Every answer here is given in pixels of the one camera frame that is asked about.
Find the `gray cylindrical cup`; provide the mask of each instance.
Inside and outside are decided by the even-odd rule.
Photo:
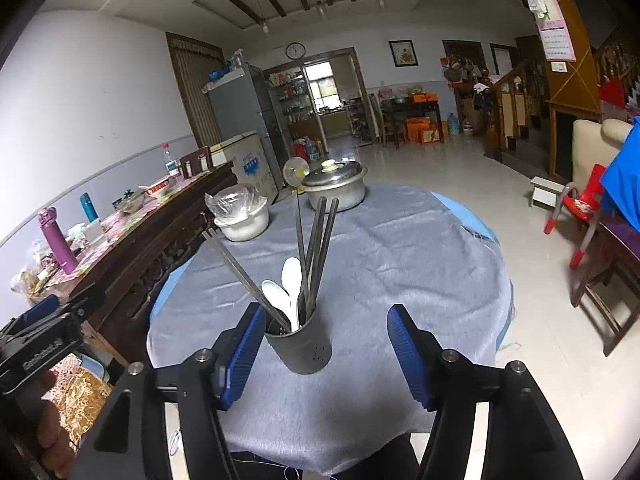
[[[271,348],[295,374],[315,374],[331,359],[331,342],[320,310],[316,308],[302,328],[289,334],[279,335],[281,327],[273,319],[267,327],[265,337]]]

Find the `metal screw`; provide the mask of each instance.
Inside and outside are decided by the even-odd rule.
[[[458,352],[456,352],[455,350],[452,350],[451,348],[447,348],[446,350],[444,350],[442,352],[442,358],[447,363],[454,363],[458,359],[460,359],[460,354]]]
[[[509,363],[509,366],[513,372],[517,374],[523,374],[527,371],[527,367],[524,365],[522,361],[512,361]]]
[[[198,350],[194,357],[197,362],[203,363],[213,357],[213,352],[209,348],[203,348],[202,350]]]
[[[127,368],[127,372],[129,372],[131,375],[138,375],[144,369],[145,365],[143,365],[140,361],[137,361],[129,365],[129,368]]]

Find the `wooden sideboard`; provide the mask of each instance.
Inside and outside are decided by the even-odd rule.
[[[122,237],[87,272],[70,283],[72,296],[91,283],[106,300],[84,324],[92,346],[120,364],[148,363],[149,313],[169,273],[193,256],[212,224],[205,193],[216,194],[237,183],[230,162],[214,168],[177,193]],[[48,290],[47,294],[58,294]]]

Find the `tiled floor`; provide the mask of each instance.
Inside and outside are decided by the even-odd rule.
[[[570,291],[581,275],[581,269],[574,275],[568,267],[580,236],[576,224],[561,217],[556,230],[545,236],[549,212],[529,208],[529,181],[485,158],[477,139],[455,137],[445,144],[396,150],[392,144],[357,149],[345,137],[334,140],[331,148],[333,158],[355,156],[367,166],[366,182],[437,191],[468,206],[495,231],[516,306],[497,366],[514,359],[525,362],[556,412],[584,478],[613,478],[640,438],[640,326],[605,358],[600,316],[592,306],[586,311],[572,308]],[[620,304],[620,314],[624,311]],[[480,406],[476,415],[469,479],[480,477],[487,413]],[[427,437],[412,438],[420,457]]]

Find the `white spoon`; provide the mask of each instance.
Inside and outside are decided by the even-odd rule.
[[[287,258],[282,266],[282,275],[280,277],[284,290],[287,291],[291,301],[291,309],[296,313],[295,325],[300,327],[300,318],[298,316],[298,296],[300,295],[300,286],[302,285],[302,267],[300,260],[291,257]]]
[[[291,331],[295,332],[300,328],[298,316],[295,310],[291,308],[291,298],[276,282],[264,280],[260,286],[262,293],[266,296],[269,303],[275,308],[284,312],[291,322]]]

